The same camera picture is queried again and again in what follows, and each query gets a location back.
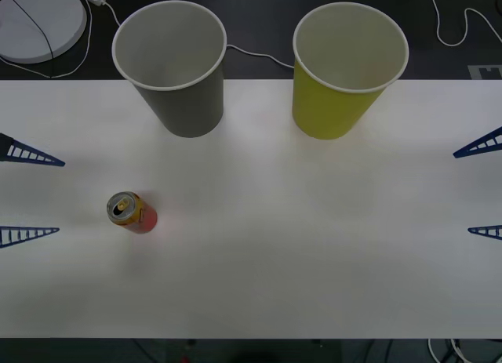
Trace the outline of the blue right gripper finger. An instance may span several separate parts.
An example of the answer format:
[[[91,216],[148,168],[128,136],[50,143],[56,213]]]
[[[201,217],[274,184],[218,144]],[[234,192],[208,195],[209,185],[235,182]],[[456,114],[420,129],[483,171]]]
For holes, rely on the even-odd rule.
[[[455,158],[465,158],[472,155],[484,154],[494,151],[500,151],[502,127],[494,129],[492,132],[472,141],[466,146],[453,153]]]
[[[502,239],[502,226],[501,225],[469,227],[467,229],[467,231],[471,234],[476,234],[479,236],[492,238],[495,240]]]

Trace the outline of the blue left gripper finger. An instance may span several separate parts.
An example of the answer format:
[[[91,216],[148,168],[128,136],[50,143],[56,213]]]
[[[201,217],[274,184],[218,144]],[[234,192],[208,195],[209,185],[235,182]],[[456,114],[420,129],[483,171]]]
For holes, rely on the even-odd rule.
[[[12,247],[24,242],[50,236],[59,231],[60,229],[58,227],[1,226],[0,246],[2,249]]]
[[[21,143],[6,134],[1,133],[1,154],[2,162],[18,162],[28,164],[50,165],[64,167],[65,162],[53,157],[46,152],[35,149],[29,145]]]

